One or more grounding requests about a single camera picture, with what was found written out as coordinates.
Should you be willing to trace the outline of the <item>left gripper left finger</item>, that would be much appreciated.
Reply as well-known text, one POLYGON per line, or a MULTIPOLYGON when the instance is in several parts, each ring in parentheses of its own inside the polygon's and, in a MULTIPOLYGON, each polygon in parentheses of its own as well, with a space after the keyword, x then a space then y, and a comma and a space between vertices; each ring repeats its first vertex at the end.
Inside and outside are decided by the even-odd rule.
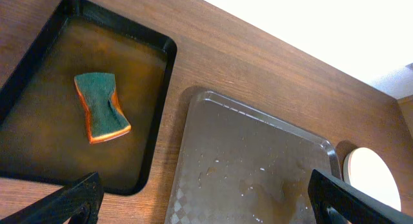
POLYGON ((1 223, 97 223, 104 197, 97 172, 3 218, 1 223))

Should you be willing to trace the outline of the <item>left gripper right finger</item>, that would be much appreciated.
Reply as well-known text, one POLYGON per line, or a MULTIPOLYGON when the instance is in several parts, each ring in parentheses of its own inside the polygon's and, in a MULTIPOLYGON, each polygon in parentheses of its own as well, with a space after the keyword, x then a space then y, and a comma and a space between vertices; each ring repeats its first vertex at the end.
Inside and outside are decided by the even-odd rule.
POLYGON ((411 216, 316 169, 311 173, 308 196, 317 223, 412 223, 411 216))

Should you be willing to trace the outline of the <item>white plate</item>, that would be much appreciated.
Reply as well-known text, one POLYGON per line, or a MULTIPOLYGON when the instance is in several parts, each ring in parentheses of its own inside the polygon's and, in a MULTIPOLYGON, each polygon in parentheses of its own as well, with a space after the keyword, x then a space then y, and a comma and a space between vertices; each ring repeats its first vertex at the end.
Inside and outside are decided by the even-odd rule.
POLYGON ((369 148, 357 148, 343 162, 344 182, 366 195, 401 211, 396 181, 383 159, 369 148))

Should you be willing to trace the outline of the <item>orange green scrub sponge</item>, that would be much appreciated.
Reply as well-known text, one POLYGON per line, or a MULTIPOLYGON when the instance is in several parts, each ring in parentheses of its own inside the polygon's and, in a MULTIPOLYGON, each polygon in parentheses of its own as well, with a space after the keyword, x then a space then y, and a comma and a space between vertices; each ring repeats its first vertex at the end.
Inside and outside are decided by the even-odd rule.
POLYGON ((114 74, 80 74, 74 77, 74 84, 85 111, 89 143, 109 141, 131 131, 132 126, 119 104, 114 74))

